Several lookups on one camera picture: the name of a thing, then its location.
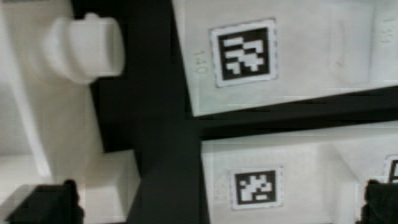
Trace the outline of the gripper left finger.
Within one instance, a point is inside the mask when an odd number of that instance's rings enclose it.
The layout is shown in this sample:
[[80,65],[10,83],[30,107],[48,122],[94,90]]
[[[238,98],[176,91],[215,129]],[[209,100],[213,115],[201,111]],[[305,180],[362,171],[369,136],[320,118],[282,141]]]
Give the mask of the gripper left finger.
[[76,182],[39,185],[5,216],[7,224],[83,224]]

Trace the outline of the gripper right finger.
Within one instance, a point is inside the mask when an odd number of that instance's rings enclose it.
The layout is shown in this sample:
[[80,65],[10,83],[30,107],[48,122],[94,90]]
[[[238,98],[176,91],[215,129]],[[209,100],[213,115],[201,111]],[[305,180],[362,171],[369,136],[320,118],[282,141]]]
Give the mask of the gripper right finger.
[[366,185],[360,224],[398,224],[398,184],[371,180]]

